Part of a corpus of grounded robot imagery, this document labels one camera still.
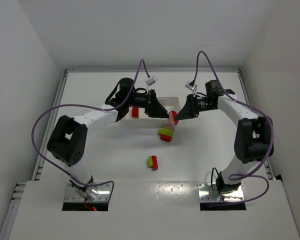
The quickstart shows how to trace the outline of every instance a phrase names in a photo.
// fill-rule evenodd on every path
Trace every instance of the red object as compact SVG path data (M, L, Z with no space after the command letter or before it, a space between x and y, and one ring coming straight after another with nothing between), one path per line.
M84 201L84 206L85 206L87 209L89 209L89 211L91 211L91 208L87 205L87 202L86 202L86 201Z
M157 156L151 156L151 158L152 158L152 170L156 171L158 170Z
M173 118L173 122L170 122L171 124L174 124L174 125L177 125L178 124L178 120L176 120L176 116L178 115L178 113L176 111L171 111L169 112L169 115L172 115L172 118Z
M160 134L160 139L163 140L163 141L166 141L166 142L171 142L172 136L167 136L167 135L164 135L164 134Z
M139 108L138 107L133 107L132 108L132 117L133 118L138 118L139 117Z

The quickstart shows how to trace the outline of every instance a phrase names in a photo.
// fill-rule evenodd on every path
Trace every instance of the green block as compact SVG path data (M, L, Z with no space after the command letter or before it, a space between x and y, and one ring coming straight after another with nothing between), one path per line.
M168 129L168 128L162 128L159 130L159 134L163 134L163 135L167 135L169 137L173 137L174 136L175 131Z
M149 168L151 168L153 165L154 165L154 164L153 164L153 162L152 162L152 156L150 156L150 157L148 158L148 166L149 166Z

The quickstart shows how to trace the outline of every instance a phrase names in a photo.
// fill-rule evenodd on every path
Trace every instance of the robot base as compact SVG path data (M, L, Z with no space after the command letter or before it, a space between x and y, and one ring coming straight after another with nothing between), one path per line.
M97 187L97 198L85 203L85 198L80 196L71 183L66 185L62 211L108 211L110 186L108 184Z
M241 185L235 191L228 193L218 193L211 187L210 182L198 182L198 192L201 211L229 211L229 210L246 210L244 202L244 193Z

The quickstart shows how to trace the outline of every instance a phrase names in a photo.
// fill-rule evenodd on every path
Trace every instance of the cable connector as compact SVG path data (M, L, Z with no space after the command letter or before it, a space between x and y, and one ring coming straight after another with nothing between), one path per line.
M196 94L197 91L197 84L195 84L195 80L188 81L185 85L185 87L192 91L193 94Z
M148 78L147 80L145 80L145 85L147 90L149 89L149 87L153 84L155 84L156 82L158 82L157 78L155 76L152 76L150 78Z

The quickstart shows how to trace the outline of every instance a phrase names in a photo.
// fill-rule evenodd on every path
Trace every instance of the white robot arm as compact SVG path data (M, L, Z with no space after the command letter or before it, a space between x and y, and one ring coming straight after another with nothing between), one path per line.
M69 117L61 116L55 125L47 143L47 150L58 159L64 169L81 183L70 180L72 186L84 197L87 194L87 184L94 182L81 160L85 151L87 135L103 126L121 120L128 112L129 107L143 108L150 118L169 118L167 110L157 100L153 89L146 91L143 88L133 89L128 100L119 106L131 89L133 80L122 78L110 95L106 98L102 109L111 111L94 110L83 115Z
M227 97L216 80L207 82L205 88L206 97L199 98L195 94L187 96L184 107L175 119L192 119L198 117L199 112L219 109L236 125L235 156L216 179L216 187L219 193L232 192L238 189L241 180L230 180L229 176L232 174L247 174L265 156L270 144L270 127L264 117L258 116L250 109ZM226 89L226 91L234 99L237 99L231 89Z

